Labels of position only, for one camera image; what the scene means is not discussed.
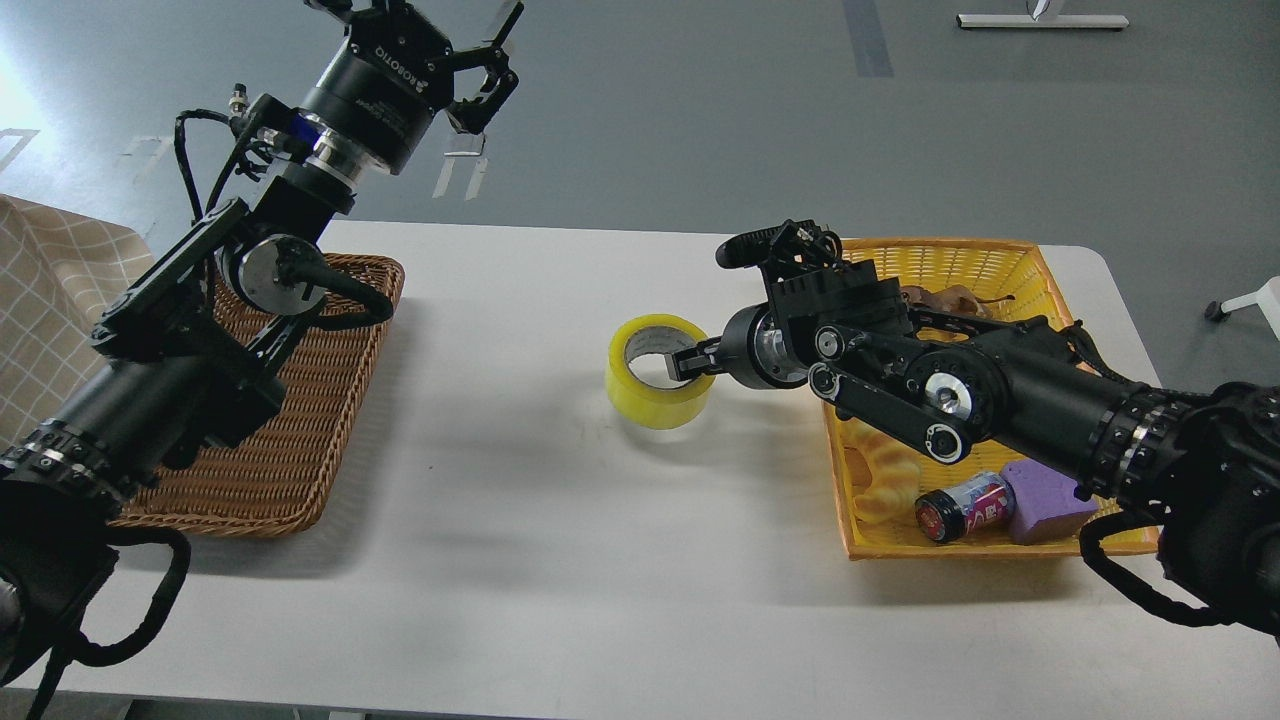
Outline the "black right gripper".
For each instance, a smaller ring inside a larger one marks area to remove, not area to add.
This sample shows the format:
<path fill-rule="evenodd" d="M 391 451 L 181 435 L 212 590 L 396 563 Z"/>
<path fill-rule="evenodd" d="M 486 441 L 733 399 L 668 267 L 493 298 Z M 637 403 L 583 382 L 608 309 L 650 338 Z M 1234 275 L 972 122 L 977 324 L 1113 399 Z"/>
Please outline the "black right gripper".
<path fill-rule="evenodd" d="M 750 389 L 782 389 L 756 351 L 756 336 L 767 315 L 768 306 L 744 307 L 730 318 L 719 338 L 682 342 L 664 350 L 662 357 L 673 387 L 724 372 Z"/>

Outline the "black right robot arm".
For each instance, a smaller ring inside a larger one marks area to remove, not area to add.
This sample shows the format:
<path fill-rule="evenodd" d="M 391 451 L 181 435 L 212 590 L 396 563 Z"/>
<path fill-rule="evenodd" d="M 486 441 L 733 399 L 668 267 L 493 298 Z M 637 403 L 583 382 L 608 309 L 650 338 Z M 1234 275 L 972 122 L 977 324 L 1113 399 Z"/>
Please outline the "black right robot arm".
<path fill-rule="evenodd" d="M 1117 501 L 1079 543 L 1132 602 L 1184 626 L 1277 634 L 1276 387 L 1157 388 L 1112 372 L 1078 324 L 913 306 L 812 220 L 737 234 L 716 259 L 758 268 L 767 301 L 668 352 L 673 380 L 808 386 L 838 418 L 945 465 L 995 439 L 1073 478 L 1079 497 Z"/>

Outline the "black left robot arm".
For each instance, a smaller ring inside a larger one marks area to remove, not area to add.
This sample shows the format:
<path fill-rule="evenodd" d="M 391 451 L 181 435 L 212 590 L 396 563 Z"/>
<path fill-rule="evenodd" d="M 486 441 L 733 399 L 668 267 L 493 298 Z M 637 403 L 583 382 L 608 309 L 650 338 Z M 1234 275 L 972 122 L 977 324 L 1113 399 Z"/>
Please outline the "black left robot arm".
<path fill-rule="evenodd" d="M 517 87 L 507 1 L 492 38 L 457 50 L 407 1 L 316 1 L 344 40 L 303 102 L 198 110 L 236 142 L 186 236 L 101 315 L 106 359 L 3 455 L 3 682 L 45 661 L 40 719 L 72 664 L 106 667 L 163 629 L 189 570 L 175 529 L 115 520 L 160 468 L 234 448 L 282 410 L 279 370 L 310 331 L 392 318 L 392 300 L 333 269 L 317 246 L 367 169 L 401 173 L 434 117 L 479 137 Z"/>

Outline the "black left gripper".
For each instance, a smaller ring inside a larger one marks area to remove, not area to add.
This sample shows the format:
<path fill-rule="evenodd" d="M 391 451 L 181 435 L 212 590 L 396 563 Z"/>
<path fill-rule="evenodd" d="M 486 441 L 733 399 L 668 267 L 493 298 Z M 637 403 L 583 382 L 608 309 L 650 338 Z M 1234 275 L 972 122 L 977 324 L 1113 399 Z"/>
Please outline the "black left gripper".
<path fill-rule="evenodd" d="M 358 143 L 387 174 L 398 176 L 417 147 L 434 115 L 452 99 L 453 83 L 430 70 L 452 44 L 407 1 L 307 0 L 306 8 L 340 22 L 344 38 L 301 108 L 316 122 Z M 504 1 L 492 37 L 456 53 L 453 72 L 484 69 L 472 97 L 457 99 L 447 109 L 457 135 L 481 135 L 518 87 L 506 42 L 524 1 Z"/>

